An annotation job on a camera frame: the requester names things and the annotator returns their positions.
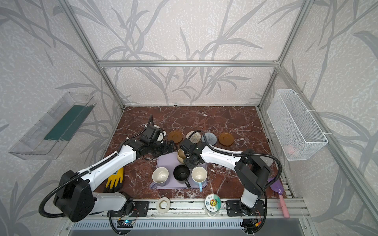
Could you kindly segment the pink purple spatula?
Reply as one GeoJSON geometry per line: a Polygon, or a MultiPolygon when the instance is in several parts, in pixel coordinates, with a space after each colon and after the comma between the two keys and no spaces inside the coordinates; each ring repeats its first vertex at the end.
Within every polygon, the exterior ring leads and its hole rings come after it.
{"type": "Polygon", "coordinates": [[[268,187],[267,190],[272,191],[278,195],[283,217],[286,219],[290,218],[290,214],[284,200],[284,187],[281,181],[276,180],[271,186],[268,187]]]}

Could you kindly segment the white tape roll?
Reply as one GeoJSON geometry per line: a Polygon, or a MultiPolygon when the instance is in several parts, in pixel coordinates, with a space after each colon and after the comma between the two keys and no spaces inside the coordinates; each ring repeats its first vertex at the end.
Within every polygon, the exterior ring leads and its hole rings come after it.
{"type": "Polygon", "coordinates": [[[160,198],[156,203],[156,210],[161,213],[167,213],[170,210],[171,201],[167,197],[160,198]]]}

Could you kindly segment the grey round coaster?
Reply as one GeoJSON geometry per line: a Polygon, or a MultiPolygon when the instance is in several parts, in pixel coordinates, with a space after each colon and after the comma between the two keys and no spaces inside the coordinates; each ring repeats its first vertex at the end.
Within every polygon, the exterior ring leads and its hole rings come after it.
{"type": "Polygon", "coordinates": [[[217,137],[214,133],[207,132],[204,136],[202,136],[201,140],[202,142],[205,142],[205,138],[208,142],[208,144],[214,146],[217,143],[217,137]]]}

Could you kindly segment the white mug blue handle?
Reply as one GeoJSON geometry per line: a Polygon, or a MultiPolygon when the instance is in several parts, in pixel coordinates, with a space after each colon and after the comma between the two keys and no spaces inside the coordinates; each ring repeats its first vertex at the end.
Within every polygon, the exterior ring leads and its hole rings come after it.
{"type": "Polygon", "coordinates": [[[203,167],[195,167],[191,173],[192,179],[199,186],[200,192],[203,191],[203,183],[207,180],[207,171],[203,167]]]}

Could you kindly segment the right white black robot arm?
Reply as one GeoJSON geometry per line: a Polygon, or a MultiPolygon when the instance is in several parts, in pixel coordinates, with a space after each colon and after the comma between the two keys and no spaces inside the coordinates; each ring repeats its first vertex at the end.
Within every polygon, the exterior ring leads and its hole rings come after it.
{"type": "Polygon", "coordinates": [[[195,144],[189,139],[185,139],[180,148],[186,157],[184,163],[191,170],[199,164],[213,163],[235,171],[244,187],[239,205],[245,212],[255,207],[267,188],[280,179],[283,170],[280,160],[270,154],[234,152],[216,148],[206,142],[195,144]],[[272,180],[269,180],[271,168],[262,157],[273,160],[277,165],[278,172],[272,180]]]}

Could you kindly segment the beige mug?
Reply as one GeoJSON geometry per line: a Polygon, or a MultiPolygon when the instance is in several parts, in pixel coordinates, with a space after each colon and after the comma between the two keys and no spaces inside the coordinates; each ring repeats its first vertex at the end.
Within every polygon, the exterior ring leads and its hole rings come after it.
{"type": "Polygon", "coordinates": [[[185,164],[184,160],[186,159],[187,157],[185,156],[185,153],[184,151],[180,148],[178,149],[177,151],[177,160],[181,163],[181,164],[185,164]]]}

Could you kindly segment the small clear cup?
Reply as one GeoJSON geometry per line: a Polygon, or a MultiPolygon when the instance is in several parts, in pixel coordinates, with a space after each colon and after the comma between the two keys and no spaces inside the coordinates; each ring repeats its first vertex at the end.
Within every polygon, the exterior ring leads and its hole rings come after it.
{"type": "Polygon", "coordinates": [[[261,159],[265,162],[265,164],[267,166],[271,166],[273,163],[274,163],[274,160],[269,158],[269,157],[265,157],[265,156],[261,156],[261,159]]]}

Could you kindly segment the yellow work glove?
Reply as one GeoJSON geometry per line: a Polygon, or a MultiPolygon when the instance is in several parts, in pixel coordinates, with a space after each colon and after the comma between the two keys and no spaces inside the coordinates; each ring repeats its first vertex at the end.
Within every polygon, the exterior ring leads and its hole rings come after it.
{"type": "Polygon", "coordinates": [[[119,191],[123,185],[124,168],[120,168],[113,175],[109,176],[105,185],[104,192],[114,193],[119,191]]]}

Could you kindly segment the beige spiral woven coaster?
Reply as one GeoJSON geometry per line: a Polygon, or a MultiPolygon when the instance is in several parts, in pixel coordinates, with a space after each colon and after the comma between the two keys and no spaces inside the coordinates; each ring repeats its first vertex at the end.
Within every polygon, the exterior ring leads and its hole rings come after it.
{"type": "Polygon", "coordinates": [[[186,138],[189,139],[192,143],[197,144],[201,141],[201,133],[196,132],[192,135],[195,131],[190,131],[186,134],[186,138]]]}

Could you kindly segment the amber brown coaster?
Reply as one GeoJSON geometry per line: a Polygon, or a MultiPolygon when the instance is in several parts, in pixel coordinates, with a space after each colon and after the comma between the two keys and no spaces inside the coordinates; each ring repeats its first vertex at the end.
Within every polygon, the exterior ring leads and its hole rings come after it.
{"type": "Polygon", "coordinates": [[[234,143],[234,136],[231,133],[223,132],[219,135],[219,143],[223,146],[231,146],[234,143]]]}

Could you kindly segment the pink object in basket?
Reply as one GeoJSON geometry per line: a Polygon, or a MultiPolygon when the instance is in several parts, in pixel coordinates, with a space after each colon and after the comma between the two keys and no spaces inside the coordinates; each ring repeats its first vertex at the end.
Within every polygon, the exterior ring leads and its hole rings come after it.
{"type": "Polygon", "coordinates": [[[287,145],[284,149],[289,155],[294,155],[296,153],[296,148],[292,145],[287,145]]]}

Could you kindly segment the brown wooden coaster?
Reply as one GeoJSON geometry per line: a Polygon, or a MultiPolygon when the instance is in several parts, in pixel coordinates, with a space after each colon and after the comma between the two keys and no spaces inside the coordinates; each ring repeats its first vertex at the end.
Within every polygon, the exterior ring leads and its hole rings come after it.
{"type": "Polygon", "coordinates": [[[173,141],[175,144],[178,144],[180,143],[182,140],[183,140],[183,134],[181,131],[179,130],[174,130],[174,131],[171,131],[169,134],[168,134],[168,137],[167,137],[167,140],[168,141],[173,141]]]}

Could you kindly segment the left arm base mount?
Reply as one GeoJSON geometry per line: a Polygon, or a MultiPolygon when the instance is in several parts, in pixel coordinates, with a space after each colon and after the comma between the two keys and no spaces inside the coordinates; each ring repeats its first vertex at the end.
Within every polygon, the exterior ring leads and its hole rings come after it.
{"type": "Polygon", "coordinates": [[[127,202],[126,205],[119,211],[109,211],[107,216],[112,218],[123,217],[146,217],[149,208],[149,201],[133,201],[127,202]]]}

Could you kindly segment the black mug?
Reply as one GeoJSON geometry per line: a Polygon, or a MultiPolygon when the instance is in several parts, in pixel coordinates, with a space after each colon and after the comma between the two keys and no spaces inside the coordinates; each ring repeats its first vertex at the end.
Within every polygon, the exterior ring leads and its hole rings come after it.
{"type": "Polygon", "coordinates": [[[186,165],[176,166],[173,175],[178,183],[185,184],[187,188],[191,187],[189,183],[190,169],[186,165]]]}

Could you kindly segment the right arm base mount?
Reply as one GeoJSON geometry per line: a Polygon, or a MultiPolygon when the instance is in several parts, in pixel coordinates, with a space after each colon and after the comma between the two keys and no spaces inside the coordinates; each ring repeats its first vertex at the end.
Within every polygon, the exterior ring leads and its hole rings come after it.
{"type": "Polygon", "coordinates": [[[267,207],[265,202],[262,200],[257,200],[252,208],[242,206],[239,200],[228,200],[225,202],[225,207],[227,210],[227,216],[240,216],[240,217],[250,217],[258,216],[265,217],[267,215],[267,207]]]}

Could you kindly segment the aluminium front rail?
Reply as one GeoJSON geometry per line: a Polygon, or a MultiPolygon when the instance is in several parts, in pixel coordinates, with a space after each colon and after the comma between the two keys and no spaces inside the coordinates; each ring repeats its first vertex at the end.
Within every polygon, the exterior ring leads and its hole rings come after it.
{"type": "MultiPolygon", "coordinates": [[[[222,207],[216,216],[208,216],[205,211],[204,199],[171,199],[171,207],[167,213],[161,214],[156,210],[156,199],[147,200],[149,201],[149,208],[146,217],[123,217],[124,219],[141,218],[141,219],[225,219],[239,218],[239,219],[254,219],[258,216],[250,217],[240,217],[240,216],[227,216],[227,210],[225,207],[225,202],[228,200],[236,199],[224,199],[222,201],[222,207]]],[[[283,218],[283,213],[280,207],[279,199],[268,199],[267,200],[267,217],[268,218],[283,218]]]]}

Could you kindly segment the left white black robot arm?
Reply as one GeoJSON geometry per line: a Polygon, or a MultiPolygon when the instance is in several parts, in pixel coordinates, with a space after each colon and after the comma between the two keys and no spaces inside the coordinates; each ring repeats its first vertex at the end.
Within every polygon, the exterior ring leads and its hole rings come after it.
{"type": "Polygon", "coordinates": [[[164,140],[164,131],[154,125],[147,126],[139,138],[131,138],[119,149],[96,164],[79,172],[64,173],[58,187],[40,203],[38,212],[46,218],[68,217],[78,222],[92,213],[119,211],[127,197],[120,193],[96,193],[96,188],[122,167],[138,158],[152,154],[155,157],[170,153],[164,140]]]}

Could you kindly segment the clear plastic wall bin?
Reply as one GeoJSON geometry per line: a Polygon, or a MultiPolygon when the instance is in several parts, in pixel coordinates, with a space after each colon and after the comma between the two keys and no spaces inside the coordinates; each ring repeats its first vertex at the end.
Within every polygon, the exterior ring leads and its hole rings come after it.
{"type": "Polygon", "coordinates": [[[56,160],[95,106],[94,96],[67,92],[9,153],[23,160],[56,160]]]}

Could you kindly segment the round lidded container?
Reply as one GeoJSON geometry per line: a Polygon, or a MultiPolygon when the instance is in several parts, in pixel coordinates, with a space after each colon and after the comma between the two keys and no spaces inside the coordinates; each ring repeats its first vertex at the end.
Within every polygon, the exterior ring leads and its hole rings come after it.
{"type": "Polygon", "coordinates": [[[216,216],[222,207],[221,199],[216,194],[209,194],[205,198],[204,206],[208,216],[216,216]]]}

